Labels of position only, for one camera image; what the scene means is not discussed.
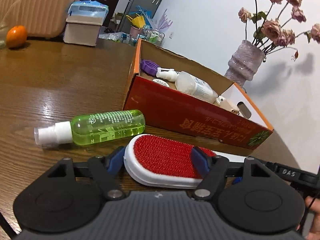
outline box handle hole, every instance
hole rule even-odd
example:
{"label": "box handle hole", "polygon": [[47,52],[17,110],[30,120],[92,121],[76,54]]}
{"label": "box handle hole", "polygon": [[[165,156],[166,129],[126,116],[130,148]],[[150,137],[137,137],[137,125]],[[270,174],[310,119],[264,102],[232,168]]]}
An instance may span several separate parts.
{"label": "box handle hole", "polygon": [[249,119],[251,117],[252,114],[250,110],[245,106],[244,102],[239,102],[237,106],[244,118]]}

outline beige suitcase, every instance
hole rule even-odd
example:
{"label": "beige suitcase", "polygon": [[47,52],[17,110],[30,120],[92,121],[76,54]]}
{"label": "beige suitcase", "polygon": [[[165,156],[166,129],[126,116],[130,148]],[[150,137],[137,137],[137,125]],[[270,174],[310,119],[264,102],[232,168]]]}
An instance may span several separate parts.
{"label": "beige suitcase", "polygon": [[[0,0],[0,22],[15,1]],[[63,31],[68,9],[74,1],[78,0],[21,0],[10,24],[25,26],[31,37],[56,37]]]}

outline vase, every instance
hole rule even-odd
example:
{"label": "vase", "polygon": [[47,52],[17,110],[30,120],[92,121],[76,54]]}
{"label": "vase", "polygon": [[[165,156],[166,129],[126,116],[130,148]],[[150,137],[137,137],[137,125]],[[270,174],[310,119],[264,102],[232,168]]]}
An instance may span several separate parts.
{"label": "vase", "polygon": [[261,49],[258,49],[250,41],[243,40],[231,56],[228,62],[229,68],[224,76],[243,87],[247,80],[253,79],[265,57],[266,55]]}

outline cardboard box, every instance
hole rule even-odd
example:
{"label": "cardboard box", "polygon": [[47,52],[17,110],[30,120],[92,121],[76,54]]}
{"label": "cardboard box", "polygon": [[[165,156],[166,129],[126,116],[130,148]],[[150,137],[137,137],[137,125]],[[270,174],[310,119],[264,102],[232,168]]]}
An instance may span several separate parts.
{"label": "cardboard box", "polygon": [[[218,95],[236,104],[242,102],[251,117],[246,119],[179,92],[172,82],[166,81],[169,88],[153,82],[153,77],[140,71],[141,59],[151,60],[163,68],[188,72],[206,81]],[[139,109],[150,126],[214,138],[223,144],[252,150],[273,132],[272,125],[236,83],[193,60],[141,39],[129,71],[123,109]]]}
{"label": "cardboard box", "polygon": [[119,24],[121,22],[122,17],[123,17],[123,13],[115,13],[113,15],[112,19],[110,20],[110,23],[109,23],[108,27],[111,30],[113,30],[114,32],[116,32],[117,29],[118,29],[118,26],[119,26]]}

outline orange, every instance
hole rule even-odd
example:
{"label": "orange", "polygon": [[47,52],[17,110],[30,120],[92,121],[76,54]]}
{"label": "orange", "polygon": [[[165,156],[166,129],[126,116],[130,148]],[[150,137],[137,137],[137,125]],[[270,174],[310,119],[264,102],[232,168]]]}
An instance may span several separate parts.
{"label": "orange", "polygon": [[22,46],[27,40],[26,28],[22,25],[15,26],[7,33],[6,45],[8,48]]}

